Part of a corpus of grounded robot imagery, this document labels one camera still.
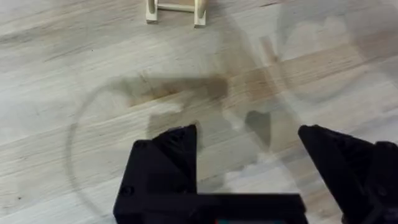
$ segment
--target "small wooden stand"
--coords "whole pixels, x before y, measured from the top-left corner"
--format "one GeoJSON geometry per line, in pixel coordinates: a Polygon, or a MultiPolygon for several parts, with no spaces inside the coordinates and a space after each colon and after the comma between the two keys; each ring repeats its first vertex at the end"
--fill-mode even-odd
{"type": "Polygon", "coordinates": [[[206,26],[206,5],[207,0],[195,0],[194,6],[186,6],[179,4],[159,4],[158,0],[147,0],[146,19],[148,24],[157,23],[157,11],[179,11],[179,12],[193,12],[194,28],[206,26]]]}

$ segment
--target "screw hole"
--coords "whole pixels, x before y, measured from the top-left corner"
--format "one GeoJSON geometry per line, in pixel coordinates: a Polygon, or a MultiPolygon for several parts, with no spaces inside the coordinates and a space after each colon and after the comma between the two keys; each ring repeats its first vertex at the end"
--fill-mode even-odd
{"type": "Polygon", "coordinates": [[[124,186],[120,189],[120,195],[122,196],[133,196],[134,195],[134,187],[124,186]]]}

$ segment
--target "wooden block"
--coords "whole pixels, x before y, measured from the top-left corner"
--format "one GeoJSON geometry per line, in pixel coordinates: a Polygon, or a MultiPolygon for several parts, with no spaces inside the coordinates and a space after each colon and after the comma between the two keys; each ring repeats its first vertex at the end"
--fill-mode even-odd
{"type": "Polygon", "coordinates": [[[195,0],[194,28],[202,28],[206,26],[206,1],[195,0]]]}
{"type": "Polygon", "coordinates": [[[157,23],[157,1],[158,0],[147,0],[146,19],[148,24],[157,23]]]}

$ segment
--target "black 3d-printed part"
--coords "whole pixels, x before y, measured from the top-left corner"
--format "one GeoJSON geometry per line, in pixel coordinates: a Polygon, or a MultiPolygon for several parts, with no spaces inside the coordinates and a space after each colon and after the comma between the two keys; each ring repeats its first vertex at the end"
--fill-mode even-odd
{"type": "Polygon", "coordinates": [[[197,129],[169,130],[131,151],[114,216],[118,224],[280,220],[306,224],[297,194],[197,194],[197,129]]]}
{"type": "Polygon", "coordinates": [[[398,148],[320,126],[298,135],[343,212],[343,223],[398,223],[398,148]]]}

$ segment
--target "wooden floor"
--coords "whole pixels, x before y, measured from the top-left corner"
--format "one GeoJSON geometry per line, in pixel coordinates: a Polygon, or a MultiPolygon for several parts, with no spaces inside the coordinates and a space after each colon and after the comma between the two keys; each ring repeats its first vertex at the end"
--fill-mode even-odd
{"type": "Polygon", "coordinates": [[[339,223],[297,129],[398,141],[398,2],[213,0],[204,29],[144,14],[2,0],[0,223],[115,223],[133,142],[192,122],[201,192],[299,192],[339,223]]]}

